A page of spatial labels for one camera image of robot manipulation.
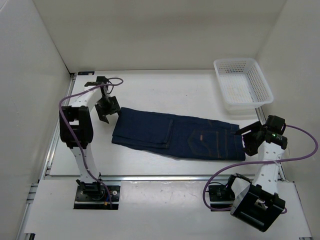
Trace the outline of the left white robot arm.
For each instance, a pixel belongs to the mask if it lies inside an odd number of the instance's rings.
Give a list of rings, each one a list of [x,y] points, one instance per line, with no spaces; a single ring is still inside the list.
[[[112,197],[101,179],[91,149],[94,138],[91,110],[95,109],[99,120],[105,123],[108,115],[120,114],[118,100],[111,93],[123,82],[119,77],[97,76],[95,81],[88,81],[81,92],[62,98],[58,104],[60,139],[77,163],[80,190],[93,201],[111,203]]]

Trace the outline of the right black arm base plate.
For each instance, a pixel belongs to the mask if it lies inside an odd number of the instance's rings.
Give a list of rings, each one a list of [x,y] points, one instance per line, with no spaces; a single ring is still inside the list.
[[[209,196],[210,207],[215,209],[230,208],[235,200],[234,192],[219,182],[209,184],[206,193]]]

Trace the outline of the dark blue denim trousers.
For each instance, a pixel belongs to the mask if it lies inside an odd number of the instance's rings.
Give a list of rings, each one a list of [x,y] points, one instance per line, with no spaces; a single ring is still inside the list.
[[[134,150],[204,161],[244,161],[239,125],[123,107],[111,142]]]

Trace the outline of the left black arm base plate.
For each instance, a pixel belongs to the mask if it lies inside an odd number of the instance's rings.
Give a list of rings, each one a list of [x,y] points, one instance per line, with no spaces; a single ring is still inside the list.
[[[75,210],[118,210],[121,186],[108,185],[106,188],[99,182],[85,183],[76,180],[77,189],[73,208]]]

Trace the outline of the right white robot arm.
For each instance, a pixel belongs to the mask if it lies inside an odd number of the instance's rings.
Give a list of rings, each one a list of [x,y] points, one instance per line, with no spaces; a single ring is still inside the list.
[[[261,166],[253,180],[238,173],[231,175],[224,193],[234,200],[230,214],[261,232],[266,232],[285,210],[286,202],[278,194],[278,161],[288,144],[285,129],[283,118],[270,115],[265,124],[255,122],[236,132],[242,136],[244,152],[257,155]]]

